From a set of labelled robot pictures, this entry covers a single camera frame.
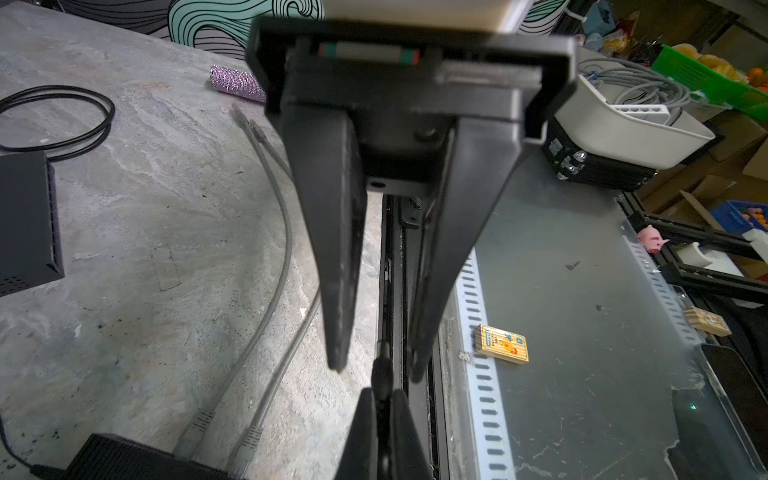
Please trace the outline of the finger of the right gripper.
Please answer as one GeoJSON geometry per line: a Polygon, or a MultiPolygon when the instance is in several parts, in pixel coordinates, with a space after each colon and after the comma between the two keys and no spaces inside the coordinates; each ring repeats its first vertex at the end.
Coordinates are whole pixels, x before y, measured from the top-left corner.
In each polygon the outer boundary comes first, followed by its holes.
{"type": "Polygon", "coordinates": [[[464,262],[522,152],[519,122],[460,118],[424,215],[408,333],[408,374],[425,376],[439,325],[464,262]]]}
{"type": "Polygon", "coordinates": [[[354,126],[340,110],[283,111],[280,134],[319,274],[328,367],[341,372],[353,332],[366,181],[354,126]]]}

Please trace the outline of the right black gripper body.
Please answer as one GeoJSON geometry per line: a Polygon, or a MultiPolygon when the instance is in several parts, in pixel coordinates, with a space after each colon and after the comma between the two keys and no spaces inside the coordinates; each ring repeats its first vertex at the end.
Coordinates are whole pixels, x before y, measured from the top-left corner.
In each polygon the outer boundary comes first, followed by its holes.
{"type": "Polygon", "coordinates": [[[254,20],[246,61],[296,184],[426,194],[462,119],[540,137],[575,88],[568,36],[296,18],[254,20]]]}

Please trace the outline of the black network switch box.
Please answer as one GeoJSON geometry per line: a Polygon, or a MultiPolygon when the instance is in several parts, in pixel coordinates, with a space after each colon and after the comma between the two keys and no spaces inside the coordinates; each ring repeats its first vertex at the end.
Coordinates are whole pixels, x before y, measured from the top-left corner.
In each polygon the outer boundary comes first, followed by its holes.
{"type": "Polygon", "coordinates": [[[221,471],[114,434],[92,434],[67,467],[73,480],[215,480],[221,471]]]}

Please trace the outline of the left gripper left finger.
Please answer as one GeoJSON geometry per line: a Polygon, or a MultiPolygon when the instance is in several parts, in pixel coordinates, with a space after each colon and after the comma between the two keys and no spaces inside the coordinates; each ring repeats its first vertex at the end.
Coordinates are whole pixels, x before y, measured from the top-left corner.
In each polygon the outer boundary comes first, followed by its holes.
{"type": "Polygon", "coordinates": [[[378,472],[376,400],[371,388],[361,391],[335,480],[372,480],[378,472]]]}

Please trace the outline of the dark grey box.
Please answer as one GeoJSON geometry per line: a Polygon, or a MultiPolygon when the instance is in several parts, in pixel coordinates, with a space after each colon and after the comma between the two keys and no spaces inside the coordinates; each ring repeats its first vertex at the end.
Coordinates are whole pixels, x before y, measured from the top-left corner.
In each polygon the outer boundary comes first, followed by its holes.
{"type": "Polygon", "coordinates": [[[55,170],[42,152],[1,157],[1,294],[65,277],[55,170]]]}

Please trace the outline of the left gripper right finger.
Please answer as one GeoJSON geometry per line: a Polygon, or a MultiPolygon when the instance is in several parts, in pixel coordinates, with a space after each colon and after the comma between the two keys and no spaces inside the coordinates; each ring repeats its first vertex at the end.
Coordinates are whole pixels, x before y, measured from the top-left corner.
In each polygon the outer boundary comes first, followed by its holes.
{"type": "Polygon", "coordinates": [[[419,441],[408,398],[402,390],[395,390],[390,400],[389,431],[391,478],[431,479],[431,468],[419,441]]]}

